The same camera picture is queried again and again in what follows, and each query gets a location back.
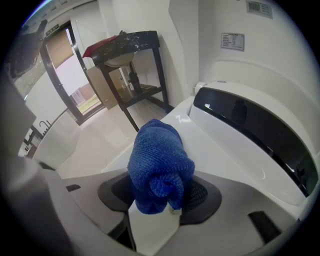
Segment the black table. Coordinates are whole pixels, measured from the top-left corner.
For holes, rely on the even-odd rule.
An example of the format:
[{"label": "black table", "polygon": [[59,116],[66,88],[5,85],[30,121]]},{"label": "black table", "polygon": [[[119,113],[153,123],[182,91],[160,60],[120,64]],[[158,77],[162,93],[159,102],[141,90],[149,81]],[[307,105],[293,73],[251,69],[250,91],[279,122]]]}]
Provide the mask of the black table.
[{"label": "black table", "polygon": [[[110,90],[112,91],[121,110],[125,113],[126,117],[129,119],[136,131],[139,131],[139,128],[130,115],[127,109],[128,107],[144,99],[156,103],[155,98],[152,98],[151,96],[162,92],[163,102],[158,102],[157,105],[163,108],[166,113],[169,113],[171,110],[171,106],[168,102],[165,75],[162,67],[159,47],[160,43],[157,31],[141,31],[121,34],[114,40],[94,50],[90,55],[94,62],[94,65],[101,70],[104,79],[110,87]],[[105,64],[105,62],[124,54],[134,53],[147,49],[152,49],[153,51],[160,87],[140,84],[137,78],[137,82],[133,86],[134,91],[128,91],[128,89],[125,88],[118,91],[109,75],[109,72],[118,69],[118,67],[108,66]],[[130,68],[131,71],[134,72],[132,65],[130,65]]]}]

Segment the red cloth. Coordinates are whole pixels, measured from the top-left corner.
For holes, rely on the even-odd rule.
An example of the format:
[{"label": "red cloth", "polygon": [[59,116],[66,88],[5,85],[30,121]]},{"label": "red cloth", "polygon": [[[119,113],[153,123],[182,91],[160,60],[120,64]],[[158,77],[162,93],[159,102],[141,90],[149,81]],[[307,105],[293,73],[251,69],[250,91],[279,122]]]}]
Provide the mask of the red cloth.
[{"label": "red cloth", "polygon": [[103,39],[99,42],[96,42],[95,44],[93,45],[90,45],[84,52],[84,54],[82,55],[82,58],[84,57],[91,57],[91,54],[96,50],[98,49],[99,47],[111,42],[112,40],[116,39],[119,35],[114,35],[112,37],[109,37],[107,39]]}]

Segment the table leg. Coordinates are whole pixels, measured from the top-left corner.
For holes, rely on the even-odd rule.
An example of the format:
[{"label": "table leg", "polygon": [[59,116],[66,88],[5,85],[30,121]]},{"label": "table leg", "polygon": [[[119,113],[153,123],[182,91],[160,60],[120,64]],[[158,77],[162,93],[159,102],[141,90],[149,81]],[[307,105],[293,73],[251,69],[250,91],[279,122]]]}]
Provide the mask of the table leg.
[{"label": "table leg", "polygon": [[153,51],[155,65],[156,65],[156,70],[157,70],[158,76],[159,76],[160,86],[162,88],[164,110],[168,114],[170,112],[170,106],[169,106],[169,101],[168,101],[165,74],[164,74],[164,69],[162,67],[159,48],[152,48],[152,51]]},{"label": "table leg", "polygon": [[124,108],[122,111],[124,112],[124,114],[126,115],[126,117],[129,119],[129,121],[130,121],[130,123],[132,124],[133,128],[134,128],[137,132],[139,132],[139,128],[138,128],[137,124],[135,123],[134,119],[132,118],[132,116],[130,115],[128,109]]}]

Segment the faucet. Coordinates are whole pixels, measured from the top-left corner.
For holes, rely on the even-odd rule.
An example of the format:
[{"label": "faucet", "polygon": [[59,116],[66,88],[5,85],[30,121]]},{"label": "faucet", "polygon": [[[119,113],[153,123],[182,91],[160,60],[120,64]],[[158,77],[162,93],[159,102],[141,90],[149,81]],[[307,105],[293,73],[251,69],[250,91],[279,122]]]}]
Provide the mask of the faucet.
[{"label": "faucet", "polygon": [[39,122],[39,126],[40,126],[40,127],[41,127],[41,123],[44,123],[45,126],[49,129],[49,126],[48,126],[44,121],[40,121],[40,122]]}]

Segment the sink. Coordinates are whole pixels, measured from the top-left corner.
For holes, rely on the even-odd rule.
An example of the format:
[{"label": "sink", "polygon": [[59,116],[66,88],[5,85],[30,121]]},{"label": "sink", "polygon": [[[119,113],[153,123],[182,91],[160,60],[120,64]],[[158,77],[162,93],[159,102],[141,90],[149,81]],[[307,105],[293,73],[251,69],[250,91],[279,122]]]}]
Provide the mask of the sink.
[{"label": "sink", "polygon": [[109,59],[104,62],[104,64],[113,67],[113,68],[121,68],[125,66],[129,66],[129,63],[134,59],[135,53],[127,53],[123,54],[119,57]]}]

